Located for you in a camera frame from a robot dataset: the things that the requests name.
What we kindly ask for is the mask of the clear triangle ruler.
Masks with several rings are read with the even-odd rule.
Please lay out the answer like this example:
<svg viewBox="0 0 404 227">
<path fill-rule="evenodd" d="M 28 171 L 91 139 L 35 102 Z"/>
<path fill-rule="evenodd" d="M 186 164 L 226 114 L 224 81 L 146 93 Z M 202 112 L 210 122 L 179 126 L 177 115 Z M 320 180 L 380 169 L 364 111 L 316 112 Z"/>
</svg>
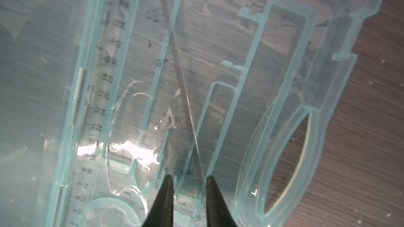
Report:
<svg viewBox="0 0 404 227">
<path fill-rule="evenodd" d="M 189 103 L 189 95 L 186 88 L 183 67 L 181 65 L 181 60 L 179 57 L 179 50 L 175 34 L 174 23 L 178 13 L 180 2 L 181 0 L 174 0 L 173 8 L 170 8 L 168 0 L 161 0 L 163 16 L 166 24 L 166 33 L 162 43 L 161 55 L 166 56 L 167 52 L 170 52 L 173 57 L 170 61 L 174 64 L 174 73 L 176 79 L 175 84 L 177 85 L 176 90 L 179 92 L 179 108 L 180 111 L 182 111 L 182 113 L 184 114 L 184 118 L 181 118 L 180 120 L 186 124 L 186 138 L 184 138 L 184 142 L 189 145 L 186 164 L 188 165 L 191 159 L 195 161 L 196 172 L 198 173 L 198 180 L 203 185 L 205 182 L 205 177 L 198 148 L 195 124 L 193 121 L 193 115 L 191 113 L 191 107 Z"/>
</svg>

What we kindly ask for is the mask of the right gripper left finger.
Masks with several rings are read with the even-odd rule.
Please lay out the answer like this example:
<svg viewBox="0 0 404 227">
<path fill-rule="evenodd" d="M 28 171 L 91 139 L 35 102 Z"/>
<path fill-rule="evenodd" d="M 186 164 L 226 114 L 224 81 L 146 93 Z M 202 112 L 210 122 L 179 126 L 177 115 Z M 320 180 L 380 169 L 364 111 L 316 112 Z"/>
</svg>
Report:
<svg viewBox="0 0 404 227">
<path fill-rule="evenodd" d="M 142 227 L 173 227 L 174 182 L 166 175 Z"/>
</svg>

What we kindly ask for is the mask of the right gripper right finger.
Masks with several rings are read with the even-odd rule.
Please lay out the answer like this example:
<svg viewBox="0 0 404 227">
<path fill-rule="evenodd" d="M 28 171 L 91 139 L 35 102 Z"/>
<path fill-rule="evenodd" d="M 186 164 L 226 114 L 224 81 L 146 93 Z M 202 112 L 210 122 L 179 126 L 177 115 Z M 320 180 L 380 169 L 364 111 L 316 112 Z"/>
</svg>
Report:
<svg viewBox="0 0 404 227">
<path fill-rule="evenodd" d="M 237 227 L 214 176 L 207 178 L 206 215 L 208 227 Z"/>
</svg>

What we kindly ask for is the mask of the teal transparent ruler set case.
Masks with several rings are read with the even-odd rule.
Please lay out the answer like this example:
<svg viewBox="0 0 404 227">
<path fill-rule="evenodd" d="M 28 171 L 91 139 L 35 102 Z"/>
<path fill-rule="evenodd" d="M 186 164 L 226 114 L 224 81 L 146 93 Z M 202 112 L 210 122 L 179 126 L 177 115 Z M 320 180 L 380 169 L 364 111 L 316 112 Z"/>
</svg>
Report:
<svg viewBox="0 0 404 227">
<path fill-rule="evenodd" d="M 214 176 L 240 227 L 282 227 L 383 0 L 181 0 L 175 34 L 205 182 L 161 55 L 161 0 L 132 0 L 106 149 L 85 227 L 140 227 L 166 175 L 175 227 L 205 227 Z M 173 8 L 174 0 L 168 0 Z M 46 223 L 88 0 L 1 0 L 1 226 Z"/>
</svg>

